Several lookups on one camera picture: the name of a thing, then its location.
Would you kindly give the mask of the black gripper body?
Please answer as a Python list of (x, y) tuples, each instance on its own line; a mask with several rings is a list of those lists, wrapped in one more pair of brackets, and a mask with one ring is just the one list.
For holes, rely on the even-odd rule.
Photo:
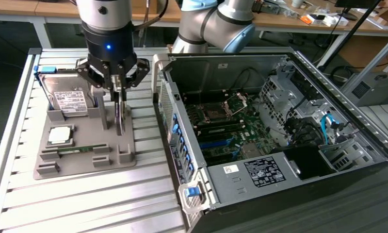
[(128, 73), (137, 62), (133, 52), (133, 24), (128, 23), (120, 29), (105, 31), (83, 23), (83, 29), (89, 64), (100, 72), (108, 66), (112, 75)]

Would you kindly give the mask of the graphics card with metal bracket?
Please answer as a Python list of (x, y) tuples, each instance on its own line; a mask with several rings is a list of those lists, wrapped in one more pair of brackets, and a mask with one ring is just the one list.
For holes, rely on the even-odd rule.
[(115, 101), (115, 124), (119, 136), (125, 134), (127, 92), (121, 83), (120, 75), (112, 75), (113, 101)]

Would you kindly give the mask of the hard disk in blue carrier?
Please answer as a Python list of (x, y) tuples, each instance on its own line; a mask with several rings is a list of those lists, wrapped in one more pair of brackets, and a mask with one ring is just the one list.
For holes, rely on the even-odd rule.
[(96, 102), (91, 84), (76, 70), (41, 66), (37, 67), (35, 76), (49, 101), (49, 109), (60, 110), (65, 117), (87, 116), (88, 109), (96, 106)]

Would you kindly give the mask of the open black PC case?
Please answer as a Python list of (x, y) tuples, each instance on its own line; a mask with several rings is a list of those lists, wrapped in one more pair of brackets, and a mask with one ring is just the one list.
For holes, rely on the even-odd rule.
[[(267, 223), (268, 215), (294, 205), (342, 192), (360, 179), (388, 166), (388, 136), (350, 102), (306, 56), (290, 48), (264, 48), (251, 53), (160, 54), (157, 88), (153, 95), (160, 132), (170, 160), (174, 186), (190, 233), (212, 233)], [(260, 92), (268, 77), (302, 74), (324, 97), (315, 112), (290, 118), (280, 125), (263, 107)], [(242, 92), (279, 144), (267, 154), (298, 145), (334, 145), (354, 139), (367, 155), (343, 171), (302, 180), (303, 184), (263, 197), (230, 205), (219, 203), (211, 182), (184, 96)], [(187, 198), (184, 189), (199, 187), (200, 196)]]

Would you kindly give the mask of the grey plastic parts rack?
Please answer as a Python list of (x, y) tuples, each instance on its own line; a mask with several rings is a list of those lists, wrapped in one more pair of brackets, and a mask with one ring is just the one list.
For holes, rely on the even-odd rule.
[[(131, 107), (127, 105), (125, 134), (119, 136), (115, 124), (115, 102), (104, 101), (105, 91), (92, 88), (96, 107), (88, 109), (87, 116), (65, 117), (60, 110), (47, 111), (47, 119), (40, 142), (33, 179), (49, 179), (96, 171), (125, 168), (136, 165), (135, 137)], [(71, 139), (61, 144), (49, 144), (52, 128), (68, 126)], [(59, 154), (57, 149), (96, 146), (92, 152)]]

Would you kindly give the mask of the metal socket cover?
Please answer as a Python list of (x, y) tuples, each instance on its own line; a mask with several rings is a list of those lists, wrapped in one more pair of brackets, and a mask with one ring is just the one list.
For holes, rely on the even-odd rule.
[(247, 106), (247, 98), (240, 92), (223, 102), (223, 109), (230, 117), (235, 116)]

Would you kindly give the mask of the black RAM stick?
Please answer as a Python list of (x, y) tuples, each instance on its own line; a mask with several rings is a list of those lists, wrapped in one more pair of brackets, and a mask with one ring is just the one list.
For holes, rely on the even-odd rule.
[(212, 135), (218, 133), (231, 133), (243, 129), (242, 123), (214, 125), (198, 130), (198, 135)]

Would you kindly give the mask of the green motherboard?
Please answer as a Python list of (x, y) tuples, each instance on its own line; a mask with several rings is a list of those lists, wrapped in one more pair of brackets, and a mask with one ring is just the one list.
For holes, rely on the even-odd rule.
[[(202, 149), (202, 153), (210, 166), (220, 165), (228, 162), (240, 161), (267, 155), (279, 145), (274, 140), (270, 130), (267, 129), (260, 117), (258, 109), (254, 107), (254, 99), (248, 94), (242, 93), (247, 98), (248, 106), (235, 115), (228, 116), (222, 121), (206, 123), (204, 116), (199, 106), (208, 103), (220, 103), (236, 93), (186, 95), (184, 106), (188, 118), (192, 124), (198, 142), (212, 142), (232, 138), (232, 142), (227, 147), (216, 147)], [(198, 130), (214, 125), (226, 125), (242, 123), (243, 129), (231, 133), (218, 133), (212, 135), (198, 135)]]

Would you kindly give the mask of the silver perforated drive cage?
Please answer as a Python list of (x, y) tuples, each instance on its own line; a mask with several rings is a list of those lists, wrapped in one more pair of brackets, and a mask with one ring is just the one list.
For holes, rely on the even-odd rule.
[(270, 76), (262, 88), (260, 99), (270, 117), (283, 125), (292, 117), (311, 115), (324, 97), (308, 79), (296, 73), (290, 77)]

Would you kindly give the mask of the blue case latch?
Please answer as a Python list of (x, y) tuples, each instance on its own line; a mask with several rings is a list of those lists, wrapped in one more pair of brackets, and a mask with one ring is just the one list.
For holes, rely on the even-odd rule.
[(200, 194), (202, 194), (202, 191), (200, 191), (200, 188), (198, 186), (188, 187), (184, 189), (184, 195), (187, 198), (200, 196)]

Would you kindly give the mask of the grey power supply unit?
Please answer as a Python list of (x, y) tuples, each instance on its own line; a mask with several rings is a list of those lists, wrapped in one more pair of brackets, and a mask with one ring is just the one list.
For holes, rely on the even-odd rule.
[(303, 184), (283, 152), (208, 167), (216, 198), (230, 205)]

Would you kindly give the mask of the white flat box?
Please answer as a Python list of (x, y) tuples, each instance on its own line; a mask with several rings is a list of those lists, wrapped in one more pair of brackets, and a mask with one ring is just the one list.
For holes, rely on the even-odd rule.
[(323, 24), (328, 27), (332, 27), (335, 25), (347, 26), (348, 20), (340, 16), (326, 16), (323, 19)]

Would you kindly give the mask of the black monitor with stand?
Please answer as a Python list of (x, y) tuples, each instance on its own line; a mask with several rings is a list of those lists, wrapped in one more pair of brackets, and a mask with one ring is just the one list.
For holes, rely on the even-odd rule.
[(382, 0), (336, 0), (335, 7), (342, 8), (339, 15), (348, 20), (356, 21), (358, 17), (350, 12), (352, 9), (375, 10)]

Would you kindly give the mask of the grey equipment cabinet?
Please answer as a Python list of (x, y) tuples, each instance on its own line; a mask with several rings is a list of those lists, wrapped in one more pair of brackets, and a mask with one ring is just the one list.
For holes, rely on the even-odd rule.
[(359, 107), (383, 104), (388, 98), (388, 43), (340, 90)]

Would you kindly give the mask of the grey disk bay bracket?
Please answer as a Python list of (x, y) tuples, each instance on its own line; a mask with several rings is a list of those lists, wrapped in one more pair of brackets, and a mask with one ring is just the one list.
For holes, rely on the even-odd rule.
[(364, 162), (363, 157), (367, 155), (354, 139), (334, 145), (322, 145), (319, 149), (336, 171), (343, 171), (350, 166), (359, 165), (356, 160), (362, 159), (360, 163)]

